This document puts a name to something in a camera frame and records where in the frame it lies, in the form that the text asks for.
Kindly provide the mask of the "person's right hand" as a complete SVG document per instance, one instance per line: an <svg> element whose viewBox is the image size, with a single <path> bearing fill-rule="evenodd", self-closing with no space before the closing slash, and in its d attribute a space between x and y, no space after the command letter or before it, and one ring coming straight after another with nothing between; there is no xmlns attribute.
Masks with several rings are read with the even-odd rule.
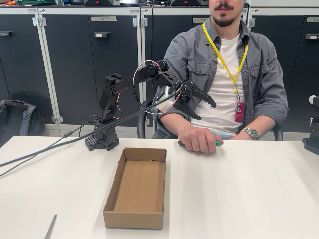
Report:
<svg viewBox="0 0 319 239"><path fill-rule="evenodd" d="M202 127L188 127L178 133L178 139L188 150L195 152L211 153L216 149L216 141L223 145L222 139L214 135L209 129Z"/></svg>

